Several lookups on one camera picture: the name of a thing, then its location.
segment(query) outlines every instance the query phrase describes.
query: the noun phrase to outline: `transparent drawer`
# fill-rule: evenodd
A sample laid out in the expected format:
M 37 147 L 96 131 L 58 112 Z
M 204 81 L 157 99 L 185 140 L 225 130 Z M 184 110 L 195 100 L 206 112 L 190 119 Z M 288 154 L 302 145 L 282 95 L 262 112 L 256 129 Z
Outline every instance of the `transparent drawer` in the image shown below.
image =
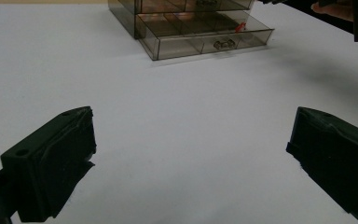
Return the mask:
M 126 8 L 131 14 L 193 11 L 249 10 L 254 0 L 109 0 L 111 9 Z
M 135 23 L 152 60 L 262 46 L 273 31 L 243 11 L 139 14 Z

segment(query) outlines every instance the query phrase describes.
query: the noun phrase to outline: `drawer handle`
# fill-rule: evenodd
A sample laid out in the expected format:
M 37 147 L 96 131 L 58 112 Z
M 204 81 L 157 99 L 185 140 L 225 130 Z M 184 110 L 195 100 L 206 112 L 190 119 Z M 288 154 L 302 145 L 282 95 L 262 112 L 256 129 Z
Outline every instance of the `drawer handle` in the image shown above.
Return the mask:
M 215 7 L 217 0 L 197 0 L 196 4 L 199 7 Z
M 234 49 L 235 48 L 235 42 L 232 39 L 229 39 L 227 42 L 220 42 L 216 41 L 214 42 L 213 46 L 217 49 Z

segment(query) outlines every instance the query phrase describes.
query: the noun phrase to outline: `human hand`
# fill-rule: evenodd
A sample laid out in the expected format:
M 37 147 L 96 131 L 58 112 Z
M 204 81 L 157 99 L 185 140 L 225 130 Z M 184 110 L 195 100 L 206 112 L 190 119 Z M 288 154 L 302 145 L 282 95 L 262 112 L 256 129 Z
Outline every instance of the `human hand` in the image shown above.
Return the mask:
M 353 21 L 351 0 L 338 0 L 336 4 L 331 4 L 325 7 L 319 7 L 319 2 L 317 2 L 312 4 L 310 8 L 319 14 L 327 14 L 345 21 Z

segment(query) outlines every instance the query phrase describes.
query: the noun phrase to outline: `white tabletop surface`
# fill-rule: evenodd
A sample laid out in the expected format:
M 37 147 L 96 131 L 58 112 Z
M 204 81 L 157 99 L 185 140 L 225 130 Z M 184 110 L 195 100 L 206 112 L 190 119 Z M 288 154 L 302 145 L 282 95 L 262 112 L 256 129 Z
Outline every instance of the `white tabletop surface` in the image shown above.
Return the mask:
M 106 5 L 0 5 L 0 155 L 94 112 L 96 166 L 46 223 L 358 223 L 285 152 L 298 106 L 358 126 L 358 43 L 285 5 L 252 15 L 265 48 L 152 62 Z

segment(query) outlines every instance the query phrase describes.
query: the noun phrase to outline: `drawer organizer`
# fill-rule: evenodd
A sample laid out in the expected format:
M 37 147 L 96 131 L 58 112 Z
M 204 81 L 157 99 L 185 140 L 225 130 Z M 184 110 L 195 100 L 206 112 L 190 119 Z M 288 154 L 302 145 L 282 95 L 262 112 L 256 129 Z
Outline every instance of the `drawer organizer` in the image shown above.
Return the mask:
M 266 45 L 273 29 L 249 15 L 254 0 L 109 0 L 152 60 Z

